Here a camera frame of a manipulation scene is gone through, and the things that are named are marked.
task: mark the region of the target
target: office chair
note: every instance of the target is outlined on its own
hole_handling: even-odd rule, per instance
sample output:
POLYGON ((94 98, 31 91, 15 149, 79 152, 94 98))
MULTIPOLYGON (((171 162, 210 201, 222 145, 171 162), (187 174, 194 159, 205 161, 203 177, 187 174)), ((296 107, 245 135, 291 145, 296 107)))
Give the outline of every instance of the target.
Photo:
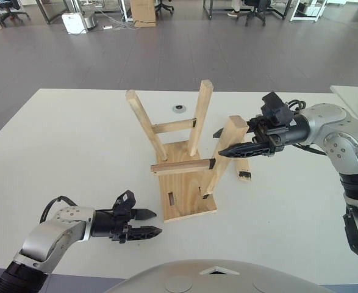
POLYGON ((162 2, 162 0, 160 0, 160 4, 158 4, 156 6, 156 14, 157 12, 161 11, 161 8, 164 8, 165 10, 169 11, 171 13, 171 15, 173 14, 174 11, 174 7, 170 6, 170 5, 166 5, 162 2))
POLYGON ((271 0, 245 0, 244 3, 247 6, 253 6, 253 10, 246 16, 245 26, 248 26, 250 19, 254 17, 263 21, 263 26, 265 26, 265 15, 263 12, 271 5, 271 0))
POLYGON ((0 14, 0 23, 3 27, 7 27, 7 25, 4 23, 4 21, 10 17, 13 16, 14 18, 18 19, 21 23, 23 22, 21 18, 19 18, 19 15, 23 14, 30 19, 30 16, 25 11, 11 11, 11 8, 14 8, 16 10, 20 9, 19 2, 17 0, 0 0, 0 8, 5 9, 7 12, 0 14))

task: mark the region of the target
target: table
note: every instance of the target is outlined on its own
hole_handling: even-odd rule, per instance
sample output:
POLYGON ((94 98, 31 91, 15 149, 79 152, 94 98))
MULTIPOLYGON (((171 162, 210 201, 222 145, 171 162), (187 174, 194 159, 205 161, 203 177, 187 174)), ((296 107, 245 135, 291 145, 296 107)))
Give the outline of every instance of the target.
MULTIPOLYGON (((239 181, 230 164, 215 188, 216 214, 164 224, 158 179, 149 171, 155 153, 124 94, 41 89, 0 131, 0 267, 9 264, 53 198, 66 195, 80 206, 101 209, 130 189, 136 208, 158 215, 133 225, 158 226, 163 233, 126 244, 105 238, 74 244, 54 273, 129 278, 168 261, 214 258, 253 262, 318 284, 358 283, 358 256, 344 232, 343 189, 327 158, 292 146, 271 158, 254 157, 251 182, 239 181)), ((249 119, 260 113, 264 94, 215 92, 201 156, 211 156, 217 143, 212 134, 228 115, 249 119)), ((138 95, 153 123, 192 118, 198 97, 196 92, 138 95), (177 104, 187 111, 175 114, 177 104)), ((280 96, 299 97, 308 106, 348 108, 332 93, 280 96)), ((169 132, 161 139, 185 140, 188 133, 169 132)))
MULTIPOLYGON (((210 5, 209 8, 206 7, 206 0, 203 0, 203 9, 204 11, 206 11, 207 16, 209 17, 209 19, 211 20, 213 17, 213 12, 214 11, 224 11, 224 12, 228 12, 228 11, 232 11, 231 8, 214 8, 213 5, 213 0, 210 0, 210 5)), ((269 6, 269 8, 267 8, 268 12, 274 12, 276 14, 278 14, 279 16, 282 17, 282 19, 284 20, 287 16, 288 10, 290 9, 290 5, 291 5, 292 0, 288 0, 287 4, 286 4, 286 8, 284 10, 284 12, 280 12, 278 9, 269 6)), ((252 9, 250 8, 241 8, 240 11, 252 11, 252 9)))
POLYGON ((331 91, 338 95, 358 117, 358 87, 332 85, 331 91))

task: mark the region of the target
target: rectangular hole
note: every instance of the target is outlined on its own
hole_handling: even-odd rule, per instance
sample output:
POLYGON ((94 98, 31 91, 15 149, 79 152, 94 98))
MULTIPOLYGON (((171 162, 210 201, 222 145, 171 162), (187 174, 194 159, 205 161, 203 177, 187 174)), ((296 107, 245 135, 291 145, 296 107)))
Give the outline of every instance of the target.
POLYGON ((168 197, 169 197, 169 205, 170 205, 170 206, 174 206, 173 192, 169 192, 169 193, 168 193, 168 197))

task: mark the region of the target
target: cardboard box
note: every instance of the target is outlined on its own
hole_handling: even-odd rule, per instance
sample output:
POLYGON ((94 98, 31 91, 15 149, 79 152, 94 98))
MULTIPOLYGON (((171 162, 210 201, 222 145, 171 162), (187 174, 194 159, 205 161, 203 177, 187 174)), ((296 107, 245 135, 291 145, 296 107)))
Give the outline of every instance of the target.
POLYGON ((130 0, 130 8, 135 27, 156 26, 154 0, 130 0))

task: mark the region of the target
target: white box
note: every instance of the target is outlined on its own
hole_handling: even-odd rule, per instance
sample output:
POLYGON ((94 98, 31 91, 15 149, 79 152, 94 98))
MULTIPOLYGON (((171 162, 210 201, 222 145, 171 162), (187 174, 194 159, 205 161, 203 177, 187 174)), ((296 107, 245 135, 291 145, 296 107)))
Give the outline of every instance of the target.
POLYGON ((84 17, 80 12, 64 13, 62 15, 62 20, 68 34, 79 35, 88 32, 84 17))

